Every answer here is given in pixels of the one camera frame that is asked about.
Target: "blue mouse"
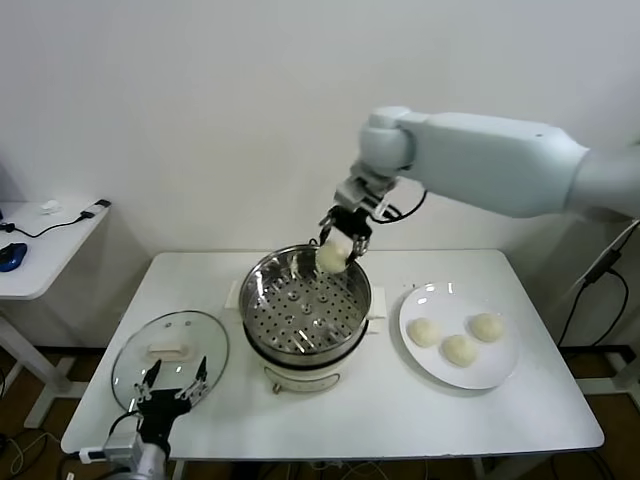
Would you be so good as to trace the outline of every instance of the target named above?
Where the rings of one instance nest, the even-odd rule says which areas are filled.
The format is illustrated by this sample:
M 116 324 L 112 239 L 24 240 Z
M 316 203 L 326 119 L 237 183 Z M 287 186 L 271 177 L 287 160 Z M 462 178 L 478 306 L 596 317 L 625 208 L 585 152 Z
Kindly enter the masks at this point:
M 26 243 L 10 243 L 0 250 L 0 272 L 15 270 L 27 254 Z

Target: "glass lid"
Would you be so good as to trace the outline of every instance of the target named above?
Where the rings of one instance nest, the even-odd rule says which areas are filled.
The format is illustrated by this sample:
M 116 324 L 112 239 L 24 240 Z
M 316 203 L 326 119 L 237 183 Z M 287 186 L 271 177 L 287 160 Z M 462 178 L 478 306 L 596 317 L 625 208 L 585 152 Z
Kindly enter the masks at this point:
M 111 371 L 111 389 L 126 411 L 135 409 L 136 383 L 161 360 L 152 390 L 182 389 L 191 385 L 206 358 L 210 391 L 222 376 L 229 358 L 229 337 L 215 317 L 184 310 L 147 323 L 122 347 Z

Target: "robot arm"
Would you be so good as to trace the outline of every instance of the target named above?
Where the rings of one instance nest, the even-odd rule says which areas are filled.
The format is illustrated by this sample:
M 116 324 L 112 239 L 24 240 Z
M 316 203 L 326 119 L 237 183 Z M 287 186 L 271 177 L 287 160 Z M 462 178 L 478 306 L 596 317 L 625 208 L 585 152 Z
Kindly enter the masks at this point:
M 335 194 L 332 211 L 342 218 L 329 212 L 325 238 L 335 227 L 358 245 L 356 256 L 366 251 L 367 232 L 345 228 L 345 212 L 372 215 L 399 176 L 516 218 L 594 208 L 640 216 L 638 149 L 605 154 L 542 123 L 390 107 L 376 110 L 360 132 L 360 157 Z

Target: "white countertop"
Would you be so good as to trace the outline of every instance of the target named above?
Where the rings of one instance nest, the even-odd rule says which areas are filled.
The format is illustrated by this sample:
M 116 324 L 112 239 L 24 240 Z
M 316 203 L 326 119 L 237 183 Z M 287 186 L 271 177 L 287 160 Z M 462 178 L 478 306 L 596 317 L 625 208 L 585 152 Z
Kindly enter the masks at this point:
M 331 459 L 491 455 L 589 449 L 602 430 L 504 255 L 494 250 L 369 252 L 361 260 L 383 286 L 388 328 L 368 334 L 349 376 L 319 394 L 274 395 L 244 338 L 239 313 L 224 304 L 263 253 L 157 256 L 116 331 L 62 439 L 66 452 L 100 446 L 122 413 L 110 387 L 126 339 L 165 313 L 203 310 L 220 318 L 231 352 L 220 383 L 175 422 L 172 458 Z M 514 374 L 489 391 L 429 379 L 398 338 L 397 310 L 414 285 L 473 285 L 499 304 L 522 343 Z
M 31 234 L 51 225 L 71 222 L 90 206 L 91 203 L 66 204 L 59 213 L 42 215 L 39 203 L 0 202 L 4 215 L 2 222 L 15 223 L 16 227 Z M 10 243 L 26 243 L 28 246 L 20 267 L 0 273 L 0 300 L 32 300 L 46 292 L 105 217 L 107 210 L 75 225 L 53 229 L 39 238 L 29 238 L 20 232 L 0 232 L 0 248 Z

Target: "steamed bun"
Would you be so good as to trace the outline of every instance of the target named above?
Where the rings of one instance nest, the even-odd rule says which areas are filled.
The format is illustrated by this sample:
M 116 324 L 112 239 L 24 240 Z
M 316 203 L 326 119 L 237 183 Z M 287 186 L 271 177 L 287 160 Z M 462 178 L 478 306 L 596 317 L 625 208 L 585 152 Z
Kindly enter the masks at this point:
M 440 342 L 442 333 L 440 327 L 433 320 L 418 318 L 409 324 L 407 329 L 409 338 L 422 348 L 429 348 Z
M 347 268 L 349 253 L 336 242 L 327 240 L 316 252 L 318 270 L 330 274 L 344 272 Z
M 504 322 L 498 315 L 481 313 L 471 320 L 469 325 L 475 337 L 483 342 L 496 342 L 504 335 Z
M 442 342 L 442 352 L 447 360 L 459 367 L 468 367 L 476 361 L 478 349 L 466 335 L 453 335 Z

